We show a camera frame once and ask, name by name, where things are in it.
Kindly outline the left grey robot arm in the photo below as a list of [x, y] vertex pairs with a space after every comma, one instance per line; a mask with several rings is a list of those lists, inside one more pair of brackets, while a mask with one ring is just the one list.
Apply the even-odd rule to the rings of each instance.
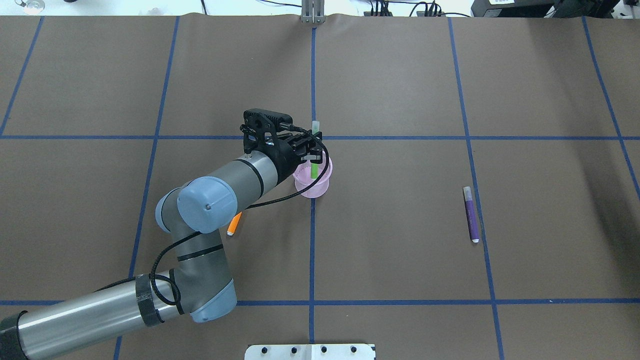
[[[9, 136], [1, 140], [1, 317], [30, 314], [150, 272], [170, 236], [154, 218], [172, 189], [243, 152], [238, 135]], [[224, 240], [239, 305], [189, 314], [68, 360], [235, 360], [254, 344], [305, 344], [311, 215], [298, 197], [243, 216]]]

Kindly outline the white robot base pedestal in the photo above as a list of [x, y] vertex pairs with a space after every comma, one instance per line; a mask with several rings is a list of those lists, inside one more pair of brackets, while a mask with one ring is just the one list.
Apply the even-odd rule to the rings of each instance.
[[247, 347], [245, 360], [375, 360], [374, 344], [254, 344]]

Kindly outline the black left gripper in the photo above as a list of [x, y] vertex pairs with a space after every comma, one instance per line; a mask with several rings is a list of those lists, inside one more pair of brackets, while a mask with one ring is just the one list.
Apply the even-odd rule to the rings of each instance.
[[302, 163], [322, 164], [322, 140], [322, 132], [313, 134], [288, 132], [278, 135], [276, 148], [263, 148], [258, 152], [265, 154], [274, 164], [278, 185], [294, 174], [296, 168]]

